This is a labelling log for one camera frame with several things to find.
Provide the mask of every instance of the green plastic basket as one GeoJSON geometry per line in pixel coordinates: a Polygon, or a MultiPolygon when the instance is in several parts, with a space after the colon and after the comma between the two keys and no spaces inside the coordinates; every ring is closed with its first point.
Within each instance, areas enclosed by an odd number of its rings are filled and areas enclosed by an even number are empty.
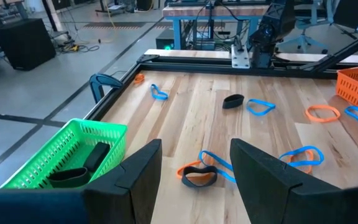
{"type": "Polygon", "coordinates": [[[116,167],[124,158],[127,126],[72,119],[2,186],[3,189],[52,189],[47,177],[58,171],[82,167],[98,142],[110,151],[90,181],[116,167]]]}

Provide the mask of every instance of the wooden table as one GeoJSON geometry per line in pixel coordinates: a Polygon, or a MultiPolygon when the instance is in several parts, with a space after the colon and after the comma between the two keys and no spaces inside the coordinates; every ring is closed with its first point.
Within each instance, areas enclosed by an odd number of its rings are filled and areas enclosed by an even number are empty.
{"type": "MultiPolygon", "coordinates": [[[[268,6],[228,6],[233,14],[238,19],[249,20],[248,35],[253,34],[258,28],[259,19],[263,16],[268,6]]],[[[166,7],[162,10],[164,18],[172,20],[173,32],[174,32],[174,49],[181,49],[181,21],[191,20],[196,22],[197,20],[208,20],[209,9],[205,7],[166,7]]],[[[225,19],[235,20],[230,12],[222,6],[216,6],[212,10],[212,20],[225,19]]],[[[237,23],[237,34],[241,33],[242,21],[237,23]]]]}
{"type": "MultiPolygon", "coordinates": [[[[229,57],[227,52],[146,53],[229,57]]],[[[324,55],[278,56],[315,61],[324,55]]],[[[344,62],[358,63],[358,55],[344,62]]],[[[301,146],[316,146],[325,161],[313,167],[313,176],[340,188],[358,186],[358,121],[342,114],[339,121],[315,123],[305,116],[305,109],[315,104],[331,105],[342,112],[349,106],[335,96],[336,81],[153,71],[143,74],[145,82],[130,85],[103,121],[128,125],[126,157],[151,139],[162,139],[162,176],[152,223],[249,223],[235,184],[219,176],[212,187],[195,190],[175,177],[176,169],[196,160],[202,149],[229,161],[232,138],[241,138],[274,157],[301,146]],[[151,83],[167,92],[169,99],[154,100],[151,83]],[[250,114],[244,106],[223,110],[223,99],[235,93],[244,95],[246,101],[256,98],[275,103],[277,108],[261,117],[250,114]]],[[[327,115],[318,112],[318,116],[327,115]]]]}

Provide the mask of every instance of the black rubber band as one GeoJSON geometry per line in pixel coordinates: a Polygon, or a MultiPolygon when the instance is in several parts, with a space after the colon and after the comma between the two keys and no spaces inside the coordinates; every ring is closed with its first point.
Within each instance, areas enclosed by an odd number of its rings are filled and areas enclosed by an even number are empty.
{"type": "Polygon", "coordinates": [[[216,182],[217,179],[218,179],[218,170],[217,170],[217,168],[215,166],[207,166],[207,167],[204,167],[204,168],[197,168],[197,167],[189,166],[189,167],[185,167],[183,169],[181,182],[183,184],[185,184],[187,187],[198,188],[198,187],[211,186],[216,182]],[[186,177],[187,174],[207,174],[207,173],[214,173],[214,175],[212,176],[212,178],[207,183],[205,183],[203,185],[194,184],[193,182],[191,182],[186,177]]]}
{"type": "Polygon", "coordinates": [[[100,163],[103,162],[104,158],[110,151],[110,145],[103,142],[98,142],[93,148],[92,152],[86,158],[84,167],[90,172],[96,172],[99,168],[100,163]]]}
{"type": "Polygon", "coordinates": [[[238,106],[241,106],[243,101],[244,101],[243,95],[234,94],[224,99],[222,108],[223,109],[236,108],[238,106]]]}
{"type": "Polygon", "coordinates": [[[81,167],[58,171],[51,174],[48,180],[54,188],[74,188],[87,184],[91,180],[91,174],[87,168],[81,167]]]}

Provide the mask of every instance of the aluminum frame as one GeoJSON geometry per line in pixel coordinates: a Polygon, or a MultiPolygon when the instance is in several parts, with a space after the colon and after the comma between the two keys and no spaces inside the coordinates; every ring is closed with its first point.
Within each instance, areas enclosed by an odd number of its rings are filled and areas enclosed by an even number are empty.
{"type": "Polygon", "coordinates": [[[101,101],[85,116],[85,119],[100,121],[119,99],[122,93],[133,82],[135,76],[141,71],[158,72],[188,72],[221,75],[254,75],[263,77],[288,78],[316,78],[336,79],[337,70],[358,67],[358,63],[337,63],[323,72],[311,72],[299,69],[314,62],[297,62],[276,58],[274,68],[232,68],[231,59],[227,58],[195,58],[195,57],[167,57],[159,55],[143,55],[120,79],[122,87],[111,89],[101,101]]]}

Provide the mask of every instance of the concrete floor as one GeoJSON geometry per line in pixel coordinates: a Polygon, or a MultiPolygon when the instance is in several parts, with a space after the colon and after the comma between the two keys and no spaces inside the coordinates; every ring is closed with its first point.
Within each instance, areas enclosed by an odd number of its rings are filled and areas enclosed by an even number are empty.
{"type": "MultiPolygon", "coordinates": [[[[72,118],[83,118],[94,106],[90,89],[86,87],[92,74],[126,71],[147,49],[155,48],[155,38],[163,30],[149,28],[162,17],[160,10],[112,17],[114,22],[146,22],[140,29],[81,29],[89,22],[109,21],[105,14],[96,15],[94,10],[98,7],[97,3],[85,4],[71,10],[74,20],[67,12],[60,18],[73,37],[76,26],[81,40],[112,40],[101,44],[99,50],[62,54],[29,72],[13,70],[0,60],[0,114],[34,118],[38,122],[59,121],[41,125],[37,122],[7,121],[0,116],[0,185],[59,130],[59,125],[72,118]]],[[[33,16],[43,18],[49,29],[45,14],[33,16]]],[[[235,23],[227,23],[225,29],[234,31],[235,27],[235,23]]],[[[300,32],[294,30],[288,38],[296,37],[300,32]]],[[[342,35],[334,26],[314,27],[307,33],[327,44],[330,52],[352,42],[350,37],[342,35]]],[[[286,46],[280,51],[299,52],[295,45],[286,46]]],[[[320,52],[321,49],[316,47],[311,47],[309,51],[312,54],[320,52]]]]}

